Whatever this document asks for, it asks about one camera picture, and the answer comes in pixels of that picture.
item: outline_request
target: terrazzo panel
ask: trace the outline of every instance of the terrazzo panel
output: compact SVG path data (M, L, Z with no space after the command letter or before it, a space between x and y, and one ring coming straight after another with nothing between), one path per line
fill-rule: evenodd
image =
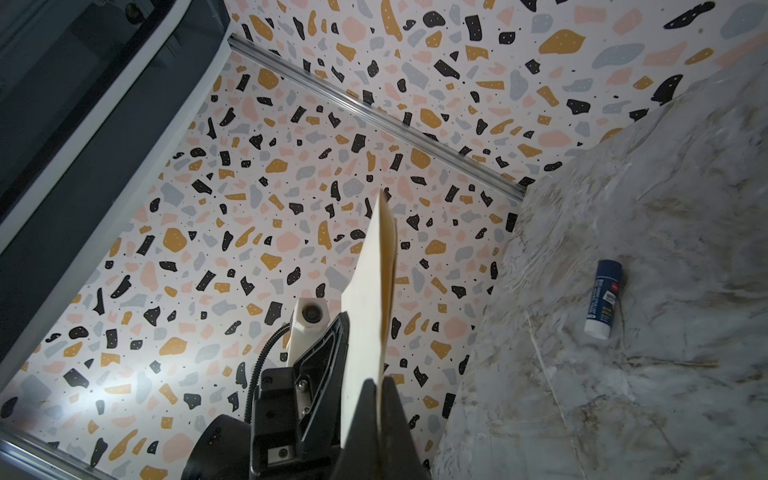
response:
M530 184L768 42L765 2L227 0L237 32Z
M383 188L399 245L386 374L430 462L517 207L238 55L177 152L0 395L2 421L116 478L179 478L209 422L242 418L296 298L339 312Z

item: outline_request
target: glass panel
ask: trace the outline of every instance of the glass panel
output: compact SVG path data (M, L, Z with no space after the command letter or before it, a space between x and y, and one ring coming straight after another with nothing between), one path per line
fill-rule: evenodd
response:
M0 218L172 3L10 0L0 4Z
M242 419L253 364L296 298L339 312L381 189L399 246L386 374L431 461L516 207L239 55L0 395L18 397L5 421L86 462L102 438L94 464L110 475L179 478L217 415Z

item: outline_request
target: wall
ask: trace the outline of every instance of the wall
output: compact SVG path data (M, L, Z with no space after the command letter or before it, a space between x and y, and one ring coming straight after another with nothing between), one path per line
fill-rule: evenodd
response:
M524 184L768 41L768 7L744 0L228 8L242 35Z
M0 394L3 421L118 478L179 478L212 419L241 418L296 298L339 312L385 188L399 241L386 373L431 461L516 207L238 55L177 152Z
M768 50L529 190L433 478L763 478ZM599 259L624 282L584 334Z

